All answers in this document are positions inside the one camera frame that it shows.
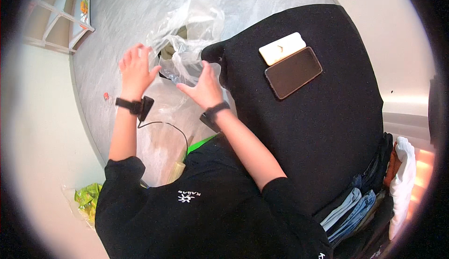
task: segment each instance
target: folded clothes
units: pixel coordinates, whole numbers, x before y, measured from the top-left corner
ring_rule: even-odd
[[[384,185],[387,187],[390,187],[390,182],[393,180],[393,178],[396,176],[396,173],[399,171],[399,167],[401,166],[401,161],[398,159],[396,154],[396,144],[394,143],[393,150],[391,151],[390,155],[390,163],[388,164],[387,174],[384,178]]]
[[[374,215],[379,207],[379,205],[382,203],[382,201],[385,198],[385,191],[380,191],[377,195],[376,195],[376,201],[374,202],[373,206],[371,207],[371,209],[368,211],[368,213],[365,215],[365,217],[363,217],[362,221],[360,221],[360,223],[357,225],[357,227],[354,229],[354,231],[352,232],[352,234],[357,233],[357,231],[362,230],[363,228],[365,228],[374,218]]]
[[[370,208],[373,206],[375,200],[376,195],[373,190],[370,190],[358,201],[354,210],[348,218],[346,218],[345,222],[343,222],[338,230],[328,238],[332,247],[337,246],[357,227],[363,217],[365,217]]]
[[[335,259],[369,258],[382,243],[388,242],[388,225],[393,217],[393,198],[388,193],[380,202],[374,215],[373,220],[364,229],[341,241],[335,247]]]
[[[416,177],[415,148],[407,138],[398,137],[396,141],[396,154],[401,161],[401,166],[390,183],[390,195],[394,201],[394,217],[391,219],[389,231],[390,240],[396,236],[407,217]]]
[[[321,223],[334,209],[341,206],[346,197],[351,193],[354,187],[348,187],[344,190],[338,197],[333,199],[329,204],[322,207],[319,211],[317,211],[312,217],[318,223]]]
[[[329,215],[320,223],[325,231],[329,230],[348,210],[357,204],[362,198],[362,194],[358,188],[352,189],[351,193],[346,197],[344,202],[335,208]]]
[[[346,219],[351,215],[355,207],[356,206],[354,205],[350,210],[346,211],[346,213],[342,217],[340,217],[340,219],[338,219],[337,222],[335,222],[335,224],[326,231],[327,237],[330,237],[340,228],[341,224],[343,224],[343,222],[345,222]]]

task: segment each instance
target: person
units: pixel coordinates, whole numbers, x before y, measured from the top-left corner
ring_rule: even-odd
[[[150,47],[138,43],[119,62],[121,99],[140,101],[160,66],[148,69]],[[177,88],[204,110],[222,103],[210,65],[193,88]],[[145,189],[136,157],[137,116],[119,107],[95,217],[111,258],[332,257],[321,225],[275,157],[229,109],[216,113],[221,134],[185,159],[173,183]]]

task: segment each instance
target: white metal shelf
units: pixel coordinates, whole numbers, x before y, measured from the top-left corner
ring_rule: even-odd
[[[90,0],[74,0],[71,14],[68,14],[64,11],[66,2],[67,0],[55,0],[53,5],[51,5],[43,0],[32,0],[28,7],[27,18],[31,16],[31,13],[37,5],[44,9],[48,9],[51,13],[48,20],[46,21],[47,24],[45,26],[45,31],[43,32],[42,39],[40,40],[37,38],[25,37],[25,40],[27,40],[31,44],[42,47],[46,45],[53,46],[57,50],[67,53],[76,52],[73,47],[81,39],[81,37],[87,31],[95,30],[90,25]],[[68,30],[69,37],[67,47],[61,46],[60,44],[48,42],[46,40],[60,17],[66,18],[71,21]]]
[[[67,0],[55,0],[53,7],[59,12],[64,11],[65,2]],[[47,26],[45,28],[45,32],[43,33],[43,40],[48,37],[48,34],[52,30],[53,26],[58,21],[58,18],[61,16],[59,12],[52,11],[50,17],[48,18]]]

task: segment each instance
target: wrist-mounted device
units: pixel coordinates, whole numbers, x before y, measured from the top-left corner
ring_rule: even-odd
[[[217,112],[223,109],[230,109],[229,104],[224,101],[214,107],[208,108],[199,118],[206,126],[210,127],[214,132],[219,133],[221,129],[215,123]]]
[[[153,104],[154,99],[147,96],[144,96],[141,101],[129,102],[119,97],[115,100],[115,105],[128,109],[131,114],[137,115],[139,121],[141,122],[145,121],[145,118]]]

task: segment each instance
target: black cable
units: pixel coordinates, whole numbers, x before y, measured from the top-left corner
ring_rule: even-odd
[[[187,151],[188,151],[188,142],[187,142],[187,137],[185,136],[185,134],[182,132],[182,130],[180,130],[179,128],[177,128],[176,126],[172,125],[169,122],[161,122],[161,121],[157,121],[157,122],[149,122],[144,124],[143,126],[141,126],[140,124],[142,123],[142,121],[139,121],[138,124],[138,128],[143,128],[146,127],[148,125],[151,125],[152,123],[166,123],[167,125],[171,125],[172,127],[174,127],[175,129],[177,129],[178,131],[180,131],[182,133],[182,135],[184,136],[184,140],[185,140],[185,156],[184,156],[184,160],[187,158]]]

